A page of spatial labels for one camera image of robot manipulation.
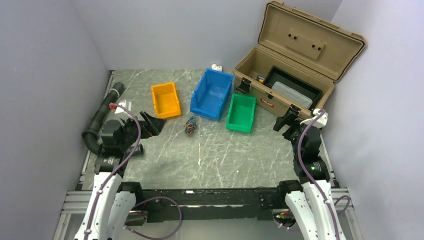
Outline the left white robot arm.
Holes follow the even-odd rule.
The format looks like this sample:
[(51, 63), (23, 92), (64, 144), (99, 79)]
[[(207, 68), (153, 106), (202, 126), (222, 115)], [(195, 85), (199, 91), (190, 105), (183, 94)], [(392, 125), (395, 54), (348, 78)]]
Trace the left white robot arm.
[(144, 203), (141, 184), (124, 181), (124, 173), (133, 156), (144, 154), (141, 139), (158, 136), (166, 119), (141, 111), (138, 118), (105, 121), (97, 111), (82, 137), (96, 154), (93, 190), (76, 240), (113, 240), (120, 232), (130, 210)]

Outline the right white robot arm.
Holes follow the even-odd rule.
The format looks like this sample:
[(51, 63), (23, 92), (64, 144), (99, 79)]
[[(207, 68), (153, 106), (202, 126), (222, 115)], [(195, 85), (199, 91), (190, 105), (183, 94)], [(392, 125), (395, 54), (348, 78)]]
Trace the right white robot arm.
[(327, 121), (323, 109), (316, 108), (310, 118), (303, 119), (300, 109), (290, 106), (273, 127), (278, 132), (289, 126), (282, 136), (291, 143), (298, 176), (279, 183), (275, 200), (280, 207), (288, 207), (305, 240), (346, 239), (333, 201), (330, 174), (320, 156), (321, 130)]

